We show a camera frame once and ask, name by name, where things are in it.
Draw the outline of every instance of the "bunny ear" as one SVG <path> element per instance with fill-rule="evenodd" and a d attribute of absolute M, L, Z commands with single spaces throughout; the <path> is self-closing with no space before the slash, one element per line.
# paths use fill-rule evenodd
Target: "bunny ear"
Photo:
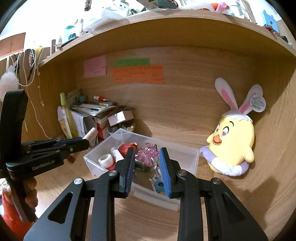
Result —
<path fill-rule="evenodd" d="M 233 91 L 226 80 L 222 79 L 221 77 L 217 78 L 215 81 L 215 87 L 223 100 L 230 106 L 230 109 L 238 111 L 237 102 L 235 100 Z"/>
<path fill-rule="evenodd" d="M 256 95 L 256 94 L 263 96 L 263 90 L 262 90 L 261 85 L 259 85 L 259 84 L 253 85 L 251 87 L 244 103 L 239 108 L 239 112 L 241 112 L 244 115 L 247 115 L 248 113 L 250 113 L 252 111 L 252 108 L 250 106 L 250 99 L 253 95 Z"/>

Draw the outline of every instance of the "googly eye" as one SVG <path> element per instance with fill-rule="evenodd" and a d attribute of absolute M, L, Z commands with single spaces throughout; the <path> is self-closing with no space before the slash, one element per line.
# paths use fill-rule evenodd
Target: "googly eye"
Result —
<path fill-rule="evenodd" d="M 229 132 L 229 127 L 228 126 L 224 127 L 221 133 L 221 137 L 225 137 L 228 134 L 228 132 Z"/>

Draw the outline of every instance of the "orange beak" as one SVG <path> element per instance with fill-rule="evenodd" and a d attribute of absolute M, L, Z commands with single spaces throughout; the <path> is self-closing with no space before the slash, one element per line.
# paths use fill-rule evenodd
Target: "orange beak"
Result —
<path fill-rule="evenodd" d="M 218 146 L 222 143 L 222 140 L 220 139 L 219 135 L 214 136 L 213 138 L 213 144 Z"/>

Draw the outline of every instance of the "yellow chick plush toy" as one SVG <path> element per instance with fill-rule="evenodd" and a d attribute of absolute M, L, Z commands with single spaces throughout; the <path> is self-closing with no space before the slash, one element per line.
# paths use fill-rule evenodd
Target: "yellow chick plush toy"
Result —
<path fill-rule="evenodd" d="M 222 115 L 216 130 L 207 138 L 209 145 L 202 147 L 200 152 L 214 172 L 239 176 L 254 161 L 252 146 L 255 133 L 247 114 L 252 111 L 251 97 L 255 94 L 262 96 L 263 90 L 260 85 L 253 85 L 246 100 L 238 108 L 233 91 L 224 79 L 217 78 L 215 87 L 231 110 Z"/>

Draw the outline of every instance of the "plastic bin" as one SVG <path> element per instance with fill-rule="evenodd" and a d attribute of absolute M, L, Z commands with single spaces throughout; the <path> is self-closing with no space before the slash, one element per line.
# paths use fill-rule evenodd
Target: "plastic bin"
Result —
<path fill-rule="evenodd" d="M 99 164 L 98 159 L 102 155 L 110 153 L 112 147 L 118 148 L 122 144 L 132 142 L 137 143 L 138 149 L 143 149 L 146 143 L 157 144 L 158 150 L 161 147 L 166 147 L 170 158 L 177 160 L 182 169 L 187 170 L 194 175 L 196 174 L 199 149 L 119 129 L 84 156 L 84 160 L 92 175 L 100 176 L 108 171 Z M 176 211 L 180 209 L 179 200 L 169 199 L 164 195 L 158 194 L 135 183 L 132 183 L 131 195 L 157 206 Z"/>

